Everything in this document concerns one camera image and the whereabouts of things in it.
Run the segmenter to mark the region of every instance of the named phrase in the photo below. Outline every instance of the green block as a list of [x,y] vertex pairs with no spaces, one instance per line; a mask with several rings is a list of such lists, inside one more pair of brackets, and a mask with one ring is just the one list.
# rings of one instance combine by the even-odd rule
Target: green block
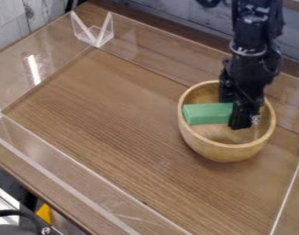
[[183,113],[188,125],[228,123],[232,103],[184,105]]

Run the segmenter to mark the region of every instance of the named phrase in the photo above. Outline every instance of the clear plastic corner piece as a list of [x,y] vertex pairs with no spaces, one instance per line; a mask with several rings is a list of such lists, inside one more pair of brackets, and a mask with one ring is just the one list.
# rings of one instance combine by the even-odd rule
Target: clear plastic corner piece
[[114,38],[112,13],[107,14],[102,28],[96,26],[88,28],[74,11],[71,21],[76,38],[91,46],[100,48]]

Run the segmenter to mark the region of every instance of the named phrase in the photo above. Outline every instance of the bowl rim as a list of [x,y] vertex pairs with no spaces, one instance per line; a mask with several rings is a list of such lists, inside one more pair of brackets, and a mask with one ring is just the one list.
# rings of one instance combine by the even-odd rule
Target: bowl rim
[[198,132],[190,127],[190,125],[186,122],[184,115],[183,115],[184,99],[186,99],[187,95],[192,92],[192,90],[195,90],[198,87],[207,85],[207,84],[219,84],[219,80],[211,80],[211,81],[202,82],[199,84],[192,85],[186,90],[183,95],[180,96],[179,103],[178,103],[178,119],[179,119],[183,127],[195,136],[195,138],[198,138],[199,140],[202,140],[210,144],[216,145],[218,147],[240,149],[240,148],[248,148],[248,147],[252,147],[255,145],[264,143],[270,139],[270,137],[274,133],[275,127],[276,127],[276,113],[275,113],[275,110],[274,110],[272,105],[271,105],[270,101],[267,100],[267,98],[264,98],[264,104],[268,108],[270,116],[271,116],[268,130],[256,140],[251,141],[250,143],[227,144],[227,143],[220,143],[220,142],[212,141],[212,140],[207,139],[204,136],[202,136],[200,134],[198,134]]

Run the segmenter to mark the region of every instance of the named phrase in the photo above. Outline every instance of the brown wooden tabletop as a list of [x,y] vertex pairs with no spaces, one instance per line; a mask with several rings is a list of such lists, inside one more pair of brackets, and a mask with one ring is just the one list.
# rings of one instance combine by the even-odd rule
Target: brown wooden tabletop
[[[95,24],[107,11],[90,2],[78,13]],[[146,33],[140,29],[140,40]],[[91,48],[6,114],[190,233],[268,234],[299,162],[299,78],[283,73],[267,89],[278,125],[258,156],[210,162],[182,140],[176,104],[191,84],[218,78],[228,55],[207,47],[195,51],[163,32],[148,41],[155,48],[140,50],[138,60],[172,64],[163,73]],[[182,61],[164,51],[170,44]],[[107,226],[98,230],[107,222],[92,219],[83,202],[3,148],[0,166],[90,233],[107,234]],[[87,190],[84,179],[70,180]],[[278,234],[299,234],[299,211],[287,218]]]

